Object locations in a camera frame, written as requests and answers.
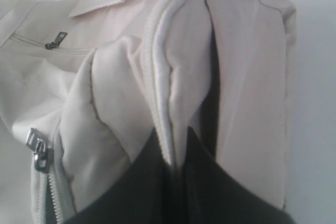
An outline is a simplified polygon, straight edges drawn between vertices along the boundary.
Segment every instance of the zipper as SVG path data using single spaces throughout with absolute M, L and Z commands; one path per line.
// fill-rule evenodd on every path
M 59 53 L 62 53 L 62 54 L 87 55 L 89 52 L 92 51 L 92 48 L 89 48 L 89 49 L 70 49 L 70 48 L 59 47 L 66 36 L 67 36 L 67 33 L 60 32 L 53 42 L 47 43 L 45 45 L 40 43 L 40 42 L 36 42 L 34 40 L 25 38 L 25 37 L 23 37 L 21 35 L 18 35 L 18 34 L 12 34 L 10 36 L 10 39 L 15 41 L 15 42 L 18 42 L 20 44 L 26 45 L 26 46 L 40 47 L 40 48 L 44 48 L 46 50 L 52 50 L 52 51 L 59 52 Z
M 56 138 L 57 131 L 58 125 L 52 137 L 53 140 Z M 37 129 L 30 129 L 26 146 L 33 152 L 35 170 L 40 172 L 40 189 L 38 196 L 39 224 L 45 224 L 47 222 L 63 223 L 66 217 L 69 218 L 76 213 L 69 189 L 67 186 L 61 185 L 62 179 L 60 179 L 59 174 L 57 174 L 52 144 L 53 143 L 43 137 Z M 49 197 L 51 197 L 53 205 L 51 208 L 53 208 L 55 216 L 53 216 L 53 214 L 48 215 L 50 208 L 46 209 L 46 203 Z

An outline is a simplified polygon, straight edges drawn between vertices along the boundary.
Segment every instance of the white zipper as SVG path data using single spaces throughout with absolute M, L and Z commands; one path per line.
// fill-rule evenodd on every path
M 9 39 L 15 42 L 18 42 L 20 44 L 23 44 L 23 45 L 40 47 L 40 48 L 44 48 L 45 50 L 46 50 L 46 45 L 49 45 L 49 44 L 44 45 L 40 42 L 36 42 L 34 40 L 25 38 L 18 34 L 12 34 Z M 52 50 L 55 52 L 59 52 L 61 54 L 69 54 L 69 55 L 87 55 L 89 52 L 92 51 L 91 48 L 89 49 L 70 49 L 70 48 L 60 48 L 60 47 L 55 47 Z
M 58 125 L 52 135 L 52 141 L 48 141 L 36 130 L 31 129 L 28 133 L 26 146 L 33 151 L 35 169 L 40 174 L 40 187 L 38 195 L 38 223 L 46 223 L 46 192 L 47 185 L 50 185 L 51 198 L 58 224 L 76 214 L 71 194 L 66 185 L 66 179 L 60 178 L 60 170 L 54 158 L 54 145 L 58 135 Z

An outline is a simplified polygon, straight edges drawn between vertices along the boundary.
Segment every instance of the metal zipper pull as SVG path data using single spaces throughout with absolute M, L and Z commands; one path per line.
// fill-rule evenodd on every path
M 54 48 L 56 47 L 59 47 L 59 45 L 62 43 L 62 41 L 65 39 L 65 37 L 68 35 L 68 33 L 65 33 L 63 31 L 61 31 L 55 41 L 53 41 L 52 43 L 47 43 L 45 44 L 45 48 L 48 49 L 48 50 L 53 50 Z
M 26 146 L 33 151 L 35 170 L 48 173 L 51 149 L 48 149 L 47 141 L 43 139 L 36 129 L 30 129 Z

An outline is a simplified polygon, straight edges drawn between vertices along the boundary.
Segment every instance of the cream fabric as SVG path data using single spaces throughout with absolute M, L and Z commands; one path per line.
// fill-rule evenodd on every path
M 77 211 L 118 180 L 154 126 L 172 172 L 181 167 L 187 127 L 199 132 L 211 82 L 212 32 L 221 75 L 217 162 L 283 206 L 296 42 L 288 0 L 126 0 L 69 17 L 77 4 L 24 0 L 0 20 L 0 116 L 22 143 L 31 127 L 50 136 L 60 121 Z M 45 50 L 60 31 L 68 33 L 60 48 Z M 35 220 L 38 188 L 33 170 Z

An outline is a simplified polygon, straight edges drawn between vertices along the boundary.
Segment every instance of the white background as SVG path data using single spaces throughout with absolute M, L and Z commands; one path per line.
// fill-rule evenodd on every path
M 336 0 L 298 9 L 287 210 L 298 224 L 336 223 Z

